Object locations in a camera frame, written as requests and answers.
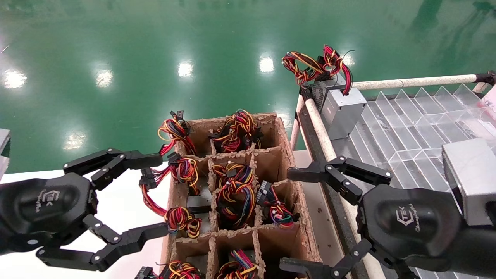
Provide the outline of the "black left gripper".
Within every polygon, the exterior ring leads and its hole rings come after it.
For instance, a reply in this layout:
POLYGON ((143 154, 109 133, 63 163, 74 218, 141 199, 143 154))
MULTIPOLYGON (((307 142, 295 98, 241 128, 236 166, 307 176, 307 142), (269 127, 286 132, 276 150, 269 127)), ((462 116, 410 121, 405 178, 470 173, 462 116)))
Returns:
POLYGON ((160 222, 118 234, 99 219, 97 195, 128 169, 160 166, 159 153, 108 148, 64 164, 65 175, 28 179, 0 187, 1 254, 22 253, 39 247, 37 258, 57 268, 104 272, 123 256, 140 252, 151 239, 168 235, 160 222), (96 171, 90 182, 82 177, 96 171), (86 230, 106 242, 97 252, 61 249, 86 230))

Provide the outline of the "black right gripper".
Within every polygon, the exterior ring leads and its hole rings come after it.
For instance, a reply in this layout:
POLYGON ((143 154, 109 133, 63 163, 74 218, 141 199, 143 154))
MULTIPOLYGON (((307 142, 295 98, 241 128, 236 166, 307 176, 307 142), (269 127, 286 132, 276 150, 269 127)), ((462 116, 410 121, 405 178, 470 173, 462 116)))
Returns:
POLYGON ((381 264, 447 271, 449 249, 465 225, 452 194, 393 188, 388 186, 391 178, 384 169, 344 156, 288 168, 288 179, 325 183, 349 204, 358 205, 358 232, 372 244, 371 254, 381 264), (350 177, 377 187, 363 196, 350 177))

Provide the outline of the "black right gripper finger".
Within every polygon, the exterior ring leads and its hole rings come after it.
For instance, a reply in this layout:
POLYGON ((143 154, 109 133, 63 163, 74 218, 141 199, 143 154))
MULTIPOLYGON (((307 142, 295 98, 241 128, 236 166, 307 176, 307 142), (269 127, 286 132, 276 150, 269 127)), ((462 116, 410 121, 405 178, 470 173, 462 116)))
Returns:
POLYGON ((362 239, 333 267, 319 262, 286 257, 280 260, 279 267, 285 271, 305 274, 309 279, 343 279, 372 250, 374 245, 369 240, 362 239))

